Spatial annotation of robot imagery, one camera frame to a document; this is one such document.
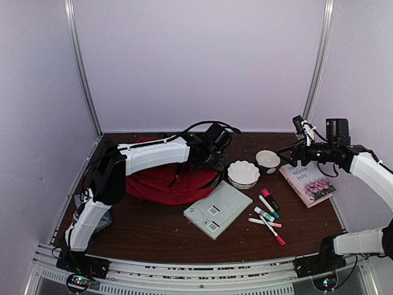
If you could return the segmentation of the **red backpack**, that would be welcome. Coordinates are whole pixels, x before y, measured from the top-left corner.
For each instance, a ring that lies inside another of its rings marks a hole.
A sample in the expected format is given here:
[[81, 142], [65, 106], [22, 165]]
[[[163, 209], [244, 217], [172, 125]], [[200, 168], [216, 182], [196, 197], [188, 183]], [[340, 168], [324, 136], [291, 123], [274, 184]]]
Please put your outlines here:
[[219, 183], [222, 172], [195, 168], [193, 146], [182, 137], [133, 144], [119, 144], [126, 156], [126, 193], [140, 200], [164, 205], [185, 205], [207, 197]]

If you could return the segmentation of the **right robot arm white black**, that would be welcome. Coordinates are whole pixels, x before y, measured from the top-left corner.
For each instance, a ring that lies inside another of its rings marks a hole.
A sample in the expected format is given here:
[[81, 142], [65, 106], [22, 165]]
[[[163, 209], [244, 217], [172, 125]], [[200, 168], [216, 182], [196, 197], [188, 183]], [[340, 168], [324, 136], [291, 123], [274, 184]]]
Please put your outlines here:
[[[294, 117], [292, 122], [298, 140], [277, 151], [282, 160], [293, 167], [298, 164], [305, 166], [310, 162], [332, 163], [334, 169], [340, 168], [363, 181], [389, 207], [392, 206], [392, 170], [371, 149], [351, 143], [348, 119], [326, 119], [325, 136], [321, 136], [320, 141], [315, 140], [320, 135], [316, 127], [302, 116]], [[379, 229], [324, 238], [314, 264], [317, 269], [325, 272], [338, 262], [338, 257], [347, 254], [391, 258], [392, 224]]]

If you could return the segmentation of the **grey notebook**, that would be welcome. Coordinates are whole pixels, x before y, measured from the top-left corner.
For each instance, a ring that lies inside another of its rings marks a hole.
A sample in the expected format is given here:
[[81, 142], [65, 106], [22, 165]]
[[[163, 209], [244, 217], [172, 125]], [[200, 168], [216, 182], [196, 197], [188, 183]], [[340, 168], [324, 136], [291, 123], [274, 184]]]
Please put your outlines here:
[[252, 199], [226, 181], [184, 210], [184, 216], [211, 239], [217, 239], [250, 205]]

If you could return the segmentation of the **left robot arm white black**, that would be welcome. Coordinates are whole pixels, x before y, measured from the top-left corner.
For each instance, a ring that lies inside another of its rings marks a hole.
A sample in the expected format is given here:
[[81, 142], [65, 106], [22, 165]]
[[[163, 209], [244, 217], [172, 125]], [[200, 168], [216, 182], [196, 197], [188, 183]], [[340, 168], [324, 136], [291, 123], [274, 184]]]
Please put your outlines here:
[[82, 183], [80, 206], [64, 232], [65, 264], [75, 273], [88, 268], [83, 255], [103, 216], [127, 194], [164, 205], [184, 205], [207, 197], [221, 180], [232, 136], [212, 125], [203, 133], [185, 132], [133, 144], [107, 143]]

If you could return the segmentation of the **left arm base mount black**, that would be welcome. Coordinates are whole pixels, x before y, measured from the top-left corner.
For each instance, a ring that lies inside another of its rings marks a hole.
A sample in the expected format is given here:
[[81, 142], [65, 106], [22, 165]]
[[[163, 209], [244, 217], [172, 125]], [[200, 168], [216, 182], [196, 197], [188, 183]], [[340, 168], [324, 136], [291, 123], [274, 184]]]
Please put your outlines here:
[[56, 262], [58, 269], [81, 274], [89, 278], [105, 279], [110, 261], [87, 256], [85, 252], [71, 251], [65, 239], [60, 242], [60, 254]]

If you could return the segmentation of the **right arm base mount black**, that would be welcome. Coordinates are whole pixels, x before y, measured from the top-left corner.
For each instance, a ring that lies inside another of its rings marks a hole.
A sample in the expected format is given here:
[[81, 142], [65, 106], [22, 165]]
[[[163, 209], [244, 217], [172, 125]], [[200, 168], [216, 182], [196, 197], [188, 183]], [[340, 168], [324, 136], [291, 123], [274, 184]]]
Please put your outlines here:
[[302, 256], [294, 260], [294, 267], [298, 278], [333, 272], [345, 266], [345, 258], [335, 254], [330, 256], [315, 254]]

